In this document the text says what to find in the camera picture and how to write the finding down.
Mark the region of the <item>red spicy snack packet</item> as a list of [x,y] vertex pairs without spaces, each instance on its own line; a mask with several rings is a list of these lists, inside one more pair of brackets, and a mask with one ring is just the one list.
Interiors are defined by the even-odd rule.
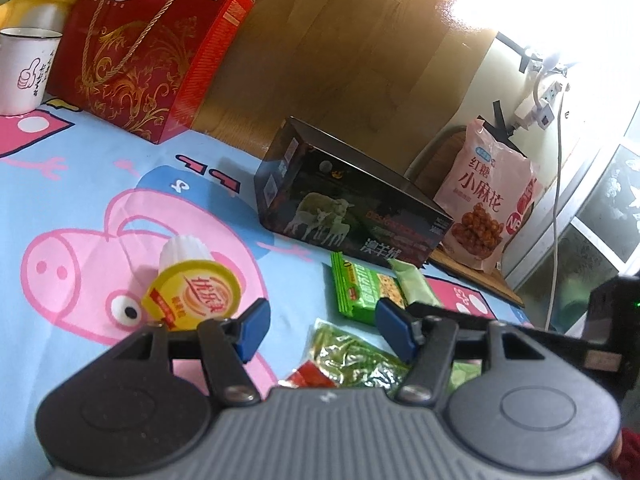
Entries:
[[278,381],[278,385],[285,388],[335,388],[336,383],[322,373],[315,362],[306,361],[293,370],[288,377]]

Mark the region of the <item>white power strip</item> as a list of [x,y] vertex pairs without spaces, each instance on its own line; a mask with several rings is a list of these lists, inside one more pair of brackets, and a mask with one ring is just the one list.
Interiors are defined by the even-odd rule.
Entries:
[[566,90],[568,81],[564,77],[537,78],[532,92],[516,108],[513,118],[518,128],[528,130],[537,126],[547,130],[555,121],[556,113]]

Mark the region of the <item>green pickled vegetable packet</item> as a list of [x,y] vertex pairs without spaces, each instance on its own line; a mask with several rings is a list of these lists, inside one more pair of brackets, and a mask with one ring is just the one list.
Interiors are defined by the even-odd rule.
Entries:
[[408,373],[397,356],[318,318],[310,332],[308,356],[337,387],[392,391]]

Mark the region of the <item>blue cartoon pig mat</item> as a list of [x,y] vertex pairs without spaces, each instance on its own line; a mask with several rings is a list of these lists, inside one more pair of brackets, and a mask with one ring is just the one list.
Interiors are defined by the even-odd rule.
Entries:
[[246,300],[264,292],[269,333],[253,370],[277,380],[317,320],[380,346],[336,310],[329,254],[266,230],[258,159],[187,131],[152,144],[46,104],[1,124],[1,474],[49,468],[35,435],[43,397],[124,336],[118,322],[154,278],[168,237],[223,255]]

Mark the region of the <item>white enamel mug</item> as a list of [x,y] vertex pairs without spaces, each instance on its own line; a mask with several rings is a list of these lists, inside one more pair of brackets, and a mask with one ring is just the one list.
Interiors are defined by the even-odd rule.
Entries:
[[37,27],[1,29],[2,116],[26,114],[41,104],[61,38],[60,32]]

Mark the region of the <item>yellow lidded milk tea cup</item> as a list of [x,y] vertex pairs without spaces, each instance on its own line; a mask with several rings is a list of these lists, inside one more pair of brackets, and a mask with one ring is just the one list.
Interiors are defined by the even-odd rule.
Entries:
[[178,235],[160,251],[160,266],[142,298],[154,321],[170,330],[195,330],[203,321],[231,318],[238,310],[241,286],[206,245],[192,235]]

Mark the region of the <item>black lamb picture box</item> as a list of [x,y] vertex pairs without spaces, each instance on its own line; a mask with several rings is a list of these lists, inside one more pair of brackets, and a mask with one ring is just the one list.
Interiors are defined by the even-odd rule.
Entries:
[[254,188],[269,231],[378,266],[420,268],[454,224],[409,180],[295,117],[282,122]]

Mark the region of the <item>green cracker snack packet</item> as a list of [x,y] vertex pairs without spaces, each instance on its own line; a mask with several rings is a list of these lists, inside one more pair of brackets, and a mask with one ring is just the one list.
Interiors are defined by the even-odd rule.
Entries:
[[387,298],[398,307],[406,306],[396,278],[347,260],[341,252],[332,252],[330,258],[337,311],[345,318],[375,326],[378,300]]

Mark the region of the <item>pink fried dough snack bag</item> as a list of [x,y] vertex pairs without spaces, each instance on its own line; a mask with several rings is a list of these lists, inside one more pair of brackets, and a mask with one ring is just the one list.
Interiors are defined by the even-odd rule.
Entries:
[[492,272],[541,191],[537,169],[495,140],[481,119],[469,122],[462,149],[434,197],[454,220],[442,239],[445,252],[469,268]]

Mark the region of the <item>red gold gift box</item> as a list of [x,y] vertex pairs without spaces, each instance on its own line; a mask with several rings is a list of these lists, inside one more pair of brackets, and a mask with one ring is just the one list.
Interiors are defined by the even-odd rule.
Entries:
[[52,96],[160,144],[192,127],[255,0],[78,0]]

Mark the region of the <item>light green snack packet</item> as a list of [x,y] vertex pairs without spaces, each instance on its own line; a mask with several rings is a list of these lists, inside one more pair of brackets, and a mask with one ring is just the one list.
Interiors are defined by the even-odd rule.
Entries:
[[428,304],[433,307],[442,308],[444,306],[416,266],[398,259],[388,259],[387,262],[396,275],[407,304],[420,302],[420,304]]

